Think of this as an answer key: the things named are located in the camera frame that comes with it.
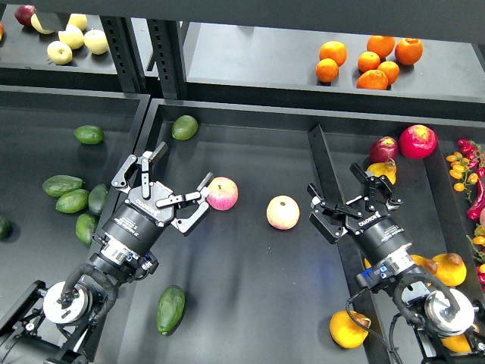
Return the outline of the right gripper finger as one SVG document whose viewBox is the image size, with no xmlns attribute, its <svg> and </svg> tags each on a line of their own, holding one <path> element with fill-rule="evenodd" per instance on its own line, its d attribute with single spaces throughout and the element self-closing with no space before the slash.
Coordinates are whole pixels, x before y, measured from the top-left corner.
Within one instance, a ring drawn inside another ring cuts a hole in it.
<svg viewBox="0 0 485 364">
<path fill-rule="evenodd" d="M 346 219 L 357 219 L 360 212 L 348 205 L 329 203 L 314 184 L 308 184 L 307 192 L 311 196 L 310 222 L 329 243 L 337 243 L 347 233 Z"/>
<path fill-rule="evenodd" d="M 356 162 L 350 165 L 349 170 L 362 185 L 367 212 L 375 212 L 381 206 L 385 206 L 388 211 L 401 206 L 402 200 L 393 198 L 392 184 L 386 175 L 376 177 L 372 172 L 364 171 Z"/>
</svg>

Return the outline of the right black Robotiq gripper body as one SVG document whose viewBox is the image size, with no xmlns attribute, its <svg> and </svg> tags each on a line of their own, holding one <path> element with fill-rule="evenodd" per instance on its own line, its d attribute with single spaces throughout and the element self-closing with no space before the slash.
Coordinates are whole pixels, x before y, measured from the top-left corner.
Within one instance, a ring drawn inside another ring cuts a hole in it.
<svg viewBox="0 0 485 364">
<path fill-rule="evenodd" d="M 411 238 L 384 208 L 350 218 L 350 232 L 365 258 L 372 264 L 384 260 L 402 246 L 407 249 Z"/>
</svg>

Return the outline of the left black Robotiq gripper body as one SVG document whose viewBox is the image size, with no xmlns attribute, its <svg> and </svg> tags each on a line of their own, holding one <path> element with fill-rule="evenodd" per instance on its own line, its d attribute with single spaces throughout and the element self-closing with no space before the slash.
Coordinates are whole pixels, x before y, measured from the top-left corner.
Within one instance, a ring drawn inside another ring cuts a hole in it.
<svg viewBox="0 0 485 364">
<path fill-rule="evenodd" d="M 102 230 L 134 253 L 147 253 L 175 218 L 173 206 L 158 208 L 156 202 L 173 196 L 173 191 L 160 182 L 151 185 L 148 199 L 142 197 L 141 187 L 135 187 Z"/>
</svg>

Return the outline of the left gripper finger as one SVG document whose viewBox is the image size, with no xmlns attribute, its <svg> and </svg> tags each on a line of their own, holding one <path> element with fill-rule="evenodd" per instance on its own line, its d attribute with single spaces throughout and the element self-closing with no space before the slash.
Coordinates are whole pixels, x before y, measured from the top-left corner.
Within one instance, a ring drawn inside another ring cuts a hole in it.
<svg viewBox="0 0 485 364">
<path fill-rule="evenodd" d="M 214 179 L 209 171 L 202 179 L 196 190 L 190 193 L 174 195 L 156 201 L 157 222 L 159 228 L 166 228 L 169 224 L 175 227 L 182 235 L 188 236 L 209 212 L 208 185 Z M 180 218 L 177 213 L 186 208 L 196 207 L 191 215 Z"/>
<path fill-rule="evenodd" d="M 152 167 L 158 163 L 167 151 L 168 146 L 166 142 L 161 142 L 154 151 L 144 151 L 141 156 L 129 155 L 111 180 L 112 187 L 119 192 L 128 194 L 132 189 L 129 180 L 136 171 L 140 170 L 142 197 L 150 197 Z"/>
</svg>

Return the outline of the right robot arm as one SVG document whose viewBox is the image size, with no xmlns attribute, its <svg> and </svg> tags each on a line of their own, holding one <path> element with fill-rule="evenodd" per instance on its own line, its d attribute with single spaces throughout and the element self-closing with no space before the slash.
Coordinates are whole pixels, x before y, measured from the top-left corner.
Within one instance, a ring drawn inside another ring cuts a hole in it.
<svg viewBox="0 0 485 364">
<path fill-rule="evenodd" d="M 350 171 L 362 194 L 341 204 L 329 203 L 309 184 L 310 222 L 329 243 L 349 235 L 369 268 L 355 278 L 358 292 L 385 291 L 412 327 L 424 363 L 482 363 L 484 304 L 445 285 L 408 254 L 411 238 L 391 212 L 402 200 L 393 198 L 387 176 L 377 177 L 354 163 Z"/>
</svg>

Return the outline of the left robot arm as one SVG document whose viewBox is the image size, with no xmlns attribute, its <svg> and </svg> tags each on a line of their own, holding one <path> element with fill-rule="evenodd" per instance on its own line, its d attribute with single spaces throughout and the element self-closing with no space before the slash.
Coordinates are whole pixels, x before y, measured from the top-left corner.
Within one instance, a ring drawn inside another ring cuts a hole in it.
<svg viewBox="0 0 485 364">
<path fill-rule="evenodd" d="M 153 274 L 151 248 L 172 225 L 187 236 L 208 214 L 208 173 L 191 193 L 152 180 L 167 144 L 129 155 L 111 185 L 126 198 L 91 241 L 94 253 L 57 284 L 35 281 L 1 320 L 3 363 L 91 363 L 106 316 L 125 284 Z"/>
</svg>

